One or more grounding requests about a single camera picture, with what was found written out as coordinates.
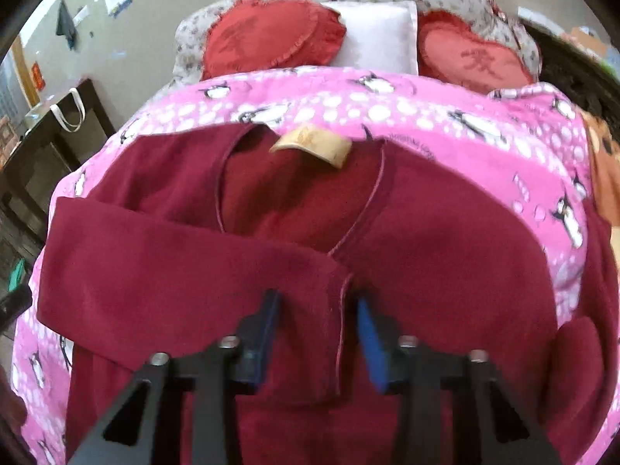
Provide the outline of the dark red sweater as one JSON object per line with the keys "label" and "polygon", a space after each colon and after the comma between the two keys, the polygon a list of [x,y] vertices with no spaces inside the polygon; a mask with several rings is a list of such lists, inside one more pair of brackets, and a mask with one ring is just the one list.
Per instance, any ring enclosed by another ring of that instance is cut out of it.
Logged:
{"label": "dark red sweater", "polygon": [[561,321],[549,245],[460,175],[384,139],[355,142],[339,170],[274,143],[244,124],[139,136],[88,173],[85,197],[57,200],[37,313],[74,345],[67,452],[150,354],[196,353],[274,289],[266,384],[239,403],[250,463],[388,461],[396,404],[363,365],[360,293],[438,351],[488,351],[577,462],[617,378],[607,223],[586,210],[577,310]]}

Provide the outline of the pink penguin blanket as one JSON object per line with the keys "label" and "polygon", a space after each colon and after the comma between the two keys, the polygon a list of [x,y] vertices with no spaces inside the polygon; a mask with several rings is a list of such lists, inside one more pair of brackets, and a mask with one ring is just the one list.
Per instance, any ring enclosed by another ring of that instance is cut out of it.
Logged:
{"label": "pink penguin blanket", "polygon": [[[79,170],[64,177],[50,202],[49,230],[57,200],[85,197],[88,173],[110,164],[139,136],[232,124],[265,126],[276,134],[273,151],[303,151],[336,170],[344,168],[354,143],[367,139],[391,142],[446,167],[515,213],[549,245],[556,315],[561,321],[575,315],[589,239],[586,210],[602,217],[591,197],[582,118],[546,83],[483,96],[410,74],[337,67],[207,80],[144,106]],[[611,228],[608,242],[611,247]],[[38,318],[44,250],[29,283],[34,305],[17,324],[12,386],[25,403],[22,434],[34,459],[63,464],[72,455],[65,431],[74,345]],[[619,292],[616,346],[611,407],[595,440],[573,464],[597,463],[619,426]]]}

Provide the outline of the dark wooden table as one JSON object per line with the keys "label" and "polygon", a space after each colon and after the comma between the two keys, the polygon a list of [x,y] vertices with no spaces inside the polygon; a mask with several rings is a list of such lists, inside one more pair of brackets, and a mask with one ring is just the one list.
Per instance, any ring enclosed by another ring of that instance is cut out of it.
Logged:
{"label": "dark wooden table", "polygon": [[45,240],[50,191],[115,134],[95,82],[82,78],[34,107],[1,157],[1,240],[19,253]]}

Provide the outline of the orange patterned blanket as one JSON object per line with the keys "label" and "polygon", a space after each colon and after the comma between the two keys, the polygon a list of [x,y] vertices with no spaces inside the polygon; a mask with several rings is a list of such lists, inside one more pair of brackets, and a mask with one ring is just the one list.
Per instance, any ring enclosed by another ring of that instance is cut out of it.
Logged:
{"label": "orange patterned blanket", "polygon": [[599,214],[613,227],[620,220],[619,144],[603,118],[581,111],[589,145],[589,167],[594,200]]}

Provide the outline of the right red heart pillow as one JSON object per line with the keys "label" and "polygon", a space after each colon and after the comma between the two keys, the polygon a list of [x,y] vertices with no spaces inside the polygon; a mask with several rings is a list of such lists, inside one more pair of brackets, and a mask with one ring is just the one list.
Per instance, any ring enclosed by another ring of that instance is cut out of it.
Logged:
{"label": "right red heart pillow", "polygon": [[444,10],[418,15],[417,63],[421,76],[482,95],[534,82],[513,49],[480,38]]}

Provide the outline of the red heart pillow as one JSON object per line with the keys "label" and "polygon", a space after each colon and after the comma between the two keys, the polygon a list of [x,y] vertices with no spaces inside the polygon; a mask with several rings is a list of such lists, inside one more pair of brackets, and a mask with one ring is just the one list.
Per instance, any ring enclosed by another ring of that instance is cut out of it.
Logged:
{"label": "red heart pillow", "polygon": [[238,0],[207,31],[202,78],[326,66],[346,34],[338,12],[311,0]]}
{"label": "red heart pillow", "polygon": [[418,15],[417,63],[421,76],[482,95],[534,82],[513,49],[480,38],[444,10]]}

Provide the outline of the white square pillow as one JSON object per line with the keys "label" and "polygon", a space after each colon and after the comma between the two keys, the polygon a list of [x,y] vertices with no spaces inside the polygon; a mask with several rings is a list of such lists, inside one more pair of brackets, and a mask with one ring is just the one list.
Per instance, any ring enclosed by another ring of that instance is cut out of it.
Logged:
{"label": "white square pillow", "polygon": [[325,2],[346,27],[330,66],[418,74],[417,6],[402,2]]}

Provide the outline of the dark wooden headboard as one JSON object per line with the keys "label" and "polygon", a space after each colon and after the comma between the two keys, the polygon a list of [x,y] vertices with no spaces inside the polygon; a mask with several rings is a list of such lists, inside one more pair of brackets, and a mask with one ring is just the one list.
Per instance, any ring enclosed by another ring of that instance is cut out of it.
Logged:
{"label": "dark wooden headboard", "polygon": [[603,118],[611,137],[619,139],[619,81],[576,47],[537,24],[522,22],[539,46],[540,79],[554,84],[582,109]]}

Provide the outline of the left red heart pillow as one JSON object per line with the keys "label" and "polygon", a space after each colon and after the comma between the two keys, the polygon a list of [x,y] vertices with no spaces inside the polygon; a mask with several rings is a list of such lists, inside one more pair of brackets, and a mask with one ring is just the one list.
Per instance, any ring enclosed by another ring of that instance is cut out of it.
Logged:
{"label": "left red heart pillow", "polygon": [[238,0],[207,31],[202,78],[326,66],[346,34],[338,12],[311,0]]}

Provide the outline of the dark cloth on wall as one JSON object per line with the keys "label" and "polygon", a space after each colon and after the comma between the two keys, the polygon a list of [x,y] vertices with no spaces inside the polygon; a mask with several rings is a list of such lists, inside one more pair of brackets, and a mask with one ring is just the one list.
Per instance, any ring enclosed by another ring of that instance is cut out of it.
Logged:
{"label": "dark cloth on wall", "polygon": [[61,0],[58,7],[58,16],[56,24],[56,35],[63,37],[69,50],[74,50],[77,46],[78,31],[76,30],[74,20],[68,12],[68,8],[64,0]]}

